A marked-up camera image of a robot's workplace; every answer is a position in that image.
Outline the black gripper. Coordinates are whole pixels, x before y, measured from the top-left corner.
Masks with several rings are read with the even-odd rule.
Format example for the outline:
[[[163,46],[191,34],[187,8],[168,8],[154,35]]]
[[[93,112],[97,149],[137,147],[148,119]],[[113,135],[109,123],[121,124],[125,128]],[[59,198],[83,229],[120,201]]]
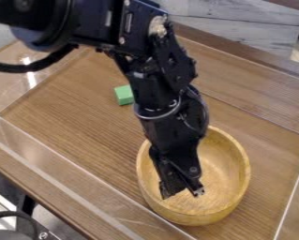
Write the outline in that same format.
[[[200,93],[191,85],[175,100],[174,106],[162,111],[133,104],[150,140],[150,158],[159,175],[162,199],[187,189],[194,197],[202,196],[204,186],[199,181],[202,167],[198,144],[206,137],[210,113]]]

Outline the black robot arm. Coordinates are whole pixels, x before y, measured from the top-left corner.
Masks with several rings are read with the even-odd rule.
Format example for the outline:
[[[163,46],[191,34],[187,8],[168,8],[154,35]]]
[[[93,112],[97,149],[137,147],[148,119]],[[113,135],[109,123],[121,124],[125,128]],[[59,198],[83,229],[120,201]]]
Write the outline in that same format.
[[[133,112],[150,141],[150,158],[166,199],[206,193],[198,145],[210,113],[198,89],[195,60],[179,45],[168,13],[152,0],[0,0],[0,23],[33,50],[49,55],[0,72],[39,71],[79,46],[104,53],[128,79]]]

